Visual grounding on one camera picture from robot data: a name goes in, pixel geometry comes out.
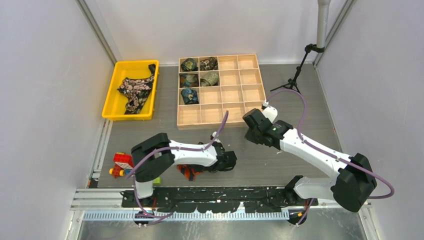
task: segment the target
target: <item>yellow plastic bin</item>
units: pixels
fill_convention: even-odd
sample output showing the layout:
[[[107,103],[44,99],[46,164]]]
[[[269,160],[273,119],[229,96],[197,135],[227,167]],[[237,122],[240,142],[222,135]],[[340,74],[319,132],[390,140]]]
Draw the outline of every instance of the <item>yellow plastic bin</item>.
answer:
[[[121,94],[117,89],[125,78],[144,79],[151,76],[148,68],[150,64],[156,64],[154,73],[153,88],[147,101],[144,103],[140,114],[124,114],[125,105],[128,98]],[[159,61],[143,60],[143,61],[118,61],[113,70],[112,80],[110,81],[109,91],[107,92],[106,101],[104,103],[101,116],[111,121],[129,121],[129,120],[150,120],[153,116],[156,86],[158,85]]]

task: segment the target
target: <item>tripod stand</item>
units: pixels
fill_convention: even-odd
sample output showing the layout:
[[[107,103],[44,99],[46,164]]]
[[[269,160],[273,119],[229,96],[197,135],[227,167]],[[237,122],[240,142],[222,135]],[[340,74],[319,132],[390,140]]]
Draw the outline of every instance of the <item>tripod stand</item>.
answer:
[[[302,66],[304,65],[304,63],[305,63],[305,59],[306,59],[306,57],[308,56],[308,54],[311,52],[311,51],[315,51],[315,52],[317,52],[317,53],[323,53],[324,52],[324,47],[322,47],[322,48],[317,48],[317,45],[316,44],[308,44],[308,45],[306,45],[306,47],[305,47],[305,56],[303,57],[303,60],[302,60],[302,62],[300,63],[300,65],[299,66],[297,66],[296,67],[296,74],[294,75],[294,78],[293,79],[289,79],[287,82],[288,83],[286,83],[286,84],[284,84],[284,85],[281,85],[281,86],[279,86],[279,87],[276,87],[276,88],[274,88],[274,89],[272,89],[271,90],[271,92],[272,91],[274,91],[274,90],[277,90],[277,89],[280,89],[280,88],[285,88],[285,89],[293,89],[293,88],[295,88],[295,90],[298,92],[298,93],[301,93],[301,91],[299,90],[299,88],[298,88],[298,82],[297,82],[297,79],[298,79],[298,77],[299,77],[299,75],[301,74],[301,71],[302,71]]]

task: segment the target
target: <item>wooden compartment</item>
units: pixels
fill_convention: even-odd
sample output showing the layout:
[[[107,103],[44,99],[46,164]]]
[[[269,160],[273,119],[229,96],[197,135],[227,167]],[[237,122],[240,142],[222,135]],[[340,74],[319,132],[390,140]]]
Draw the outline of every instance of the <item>wooden compartment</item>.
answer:
[[[238,55],[238,69],[257,69],[258,60],[255,54]]]
[[[201,91],[199,87],[188,87],[189,89],[193,89],[197,92],[197,98],[199,98],[199,104],[201,101]],[[184,104],[184,100],[183,100],[183,96],[181,96],[181,91],[184,90],[184,88],[178,88],[178,105],[185,105]]]
[[[209,57],[218,59],[218,70],[200,71],[199,62]],[[181,63],[187,58],[179,59],[179,74],[198,74],[200,82],[205,74],[213,71],[219,74],[219,82],[214,86],[191,87],[199,98],[199,104],[193,105],[184,105],[180,94],[183,88],[178,88],[178,129],[217,128],[226,111],[229,112],[226,128],[245,127],[243,115],[254,108],[261,109],[266,98],[256,55],[191,57],[197,63],[197,71],[183,72]]]
[[[200,107],[201,122],[204,124],[220,124],[223,120],[222,104],[204,104]]]
[[[205,76],[207,73],[209,73],[209,72],[216,72],[217,74],[218,74],[218,76],[220,75],[220,71],[216,71],[216,70],[214,70],[214,71],[200,71],[199,73],[199,84],[200,84],[200,86],[202,86],[202,81],[201,81],[201,79],[203,78],[203,76]],[[214,86],[219,86],[220,85],[220,81],[221,81],[221,78],[219,78],[219,81],[215,84],[215,85],[212,85],[212,86],[202,86],[202,88],[207,88],[207,87],[214,87]]]
[[[201,61],[203,61],[203,60],[206,60],[206,59],[208,59],[208,58],[215,58],[216,59],[216,61],[218,61],[218,57],[217,56],[201,56],[201,57],[199,57],[199,62],[198,62],[198,64],[197,64],[197,66],[198,66],[198,70],[199,71],[214,71],[214,69],[212,69],[212,70],[201,70],[200,69],[200,62]]]
[[[241,86],[222,86],[221,98],[223,103],[243,102],[243,93]]]
[[[237,56],[219,56],[218,57],[219,70],[234,70],[239,69],[237,63]]]
[[[186,60],[186,59],[194,59],[194,61],[197,64],[197,71],[183,71],[181,69],[181,64]],[[198,57],[184,57],[184,58],[180,58],[179,59],[179,73],[197,73],[199,71],[199,58]]]
[[[243,90],[244,102],[255,102],[265,100],[265,92],[261,84],[243,85],[241,86],[241,89]]]
[[[221,89],[219,86],[204,86],[200,90],[200,104],[221,103]]]
[[[239,70],[219,71],[219,82],[221,86],[240,85]]]
[[[243,115],[245,114],[245,106],[243,102],[232,102],[222,104],[223,113],[228,111],[228,123],[239,123],[243,121]]]
[[[241,84],[262,84],[261,74],[259,69],[246,69],[240,70],[240,81]]]
[[[252,109],[259,109],[262,111],[262,103],[263,101],[251,101],[244,103],[244,110],[248,113]]]
[[[200,105],[180,105],[178,106],[178,124],[190,126],[202,122]]]

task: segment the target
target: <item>black floral cloth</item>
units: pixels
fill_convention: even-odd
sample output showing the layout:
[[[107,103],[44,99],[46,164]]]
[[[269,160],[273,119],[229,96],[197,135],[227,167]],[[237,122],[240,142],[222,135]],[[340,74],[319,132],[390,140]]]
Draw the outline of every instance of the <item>black floral cloth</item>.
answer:
[[[117,89],[121,94],[128,98],[125,105],[125,114],[139,114],[149,97],[155,80],[156,65],[150,64],[148,69],[151,76],[142,79],[131,79],[126,77]]]

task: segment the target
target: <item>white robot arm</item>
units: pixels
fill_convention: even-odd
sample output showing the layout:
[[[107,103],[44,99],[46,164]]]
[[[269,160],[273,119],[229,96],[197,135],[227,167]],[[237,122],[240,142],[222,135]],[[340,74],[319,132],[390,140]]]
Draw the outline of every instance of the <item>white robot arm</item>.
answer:
[[[274,120],[277,117],[277,110],[269,106],[267,102],[262,105],[263,111],[252,109],[243,116],[243,120],[249,127],[245,138],[255,144],[262,144],[274,147],[279,150],[294,154],[299,158],[314,165],[323,171],[326,178],[308,178],[305,176],[295,176],[286,185],[286,198],[298,202],[299,199],[320,198],[335,200],[345,209],[357,212],[376,188],[376,179],[362,171],[355,169],[339,161],[339,158],[349,160],[372,172],[368,159],[357,153],[350,156],[330,149],[307,136],[301,135],[292,125],[282,121]],[[321,150],[332,153],[337,158],[328,155],[308,146],[304,141],[318,147]]]
[[[237,157],[233,151],[225,151],[219,139],[212,145],[187,144],[168,139],[166,133],[158,133],[146,141],[134,146],[131,155],[134,165],[137,165],[145,156],[155,149],[169,148],[147,159],[135,171],[135,187],[139,199],[145,199],[153,194],[153,180],[165,170],[175,165],[188,165],[196,172],[208,171],[226,172],[236,165]]]

